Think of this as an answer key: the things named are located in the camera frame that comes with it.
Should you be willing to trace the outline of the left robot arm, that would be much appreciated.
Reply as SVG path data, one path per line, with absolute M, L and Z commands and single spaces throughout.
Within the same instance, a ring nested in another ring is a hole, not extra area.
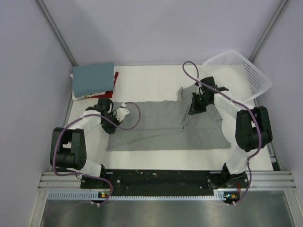
M 116 131 L 129 114 L 126 104 L 115 109 L 108 98 L 100 98 L 94 106 L 89 106 L 75 121 L 65 127 L 53 130 L 50 164 L 53 170 L 68 170 L 80 175 L 91 175 L 91 182 L 96 187 L 107 183 L 107 175 L 102 173 L 104 166 L 88 157 L 85 137 L 96 127 L 101 126 L 107 134 Z

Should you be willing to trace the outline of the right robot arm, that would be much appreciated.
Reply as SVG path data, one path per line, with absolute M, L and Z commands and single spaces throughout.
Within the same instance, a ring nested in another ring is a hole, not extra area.
M 269 114 L 263 106 L 254 107 L 232 98 L 229 90 L 218 87 L 213 77 L 195 82 L 189 115 L 206 112 L 209 105 L 223 109 L 235 121 L 236 147 L 230 159 L 224 163 L 220 175 L 209 180 L 213 189 L 234 187 L 247 180 L 245 173 L 250 159 L 256 156 L 273 139 Z

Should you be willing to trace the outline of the grey t-shirt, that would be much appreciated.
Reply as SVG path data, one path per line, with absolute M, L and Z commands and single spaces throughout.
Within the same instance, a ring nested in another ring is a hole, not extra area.
M 176 101 L 127 104 L 129 114 L 123 129 L 108 139 L 108 151 L 212 150 L 229 149 L 222 132 L 222 117 L 214 105 L 207 111 L 189 114 L 194 85 L 180 88 Z

